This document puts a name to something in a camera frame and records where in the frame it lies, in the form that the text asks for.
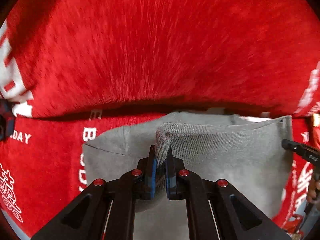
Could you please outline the person's right hand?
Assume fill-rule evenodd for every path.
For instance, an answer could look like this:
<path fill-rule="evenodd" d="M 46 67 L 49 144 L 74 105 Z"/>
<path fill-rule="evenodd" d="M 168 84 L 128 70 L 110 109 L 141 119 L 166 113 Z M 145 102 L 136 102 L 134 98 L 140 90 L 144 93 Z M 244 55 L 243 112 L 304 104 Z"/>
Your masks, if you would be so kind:
<path fill-rule="evenodd" d="M 314 204 L 319 210 L 319 180 L 315 180 L 314 177 L 310 180 L 306 201 Z"/>

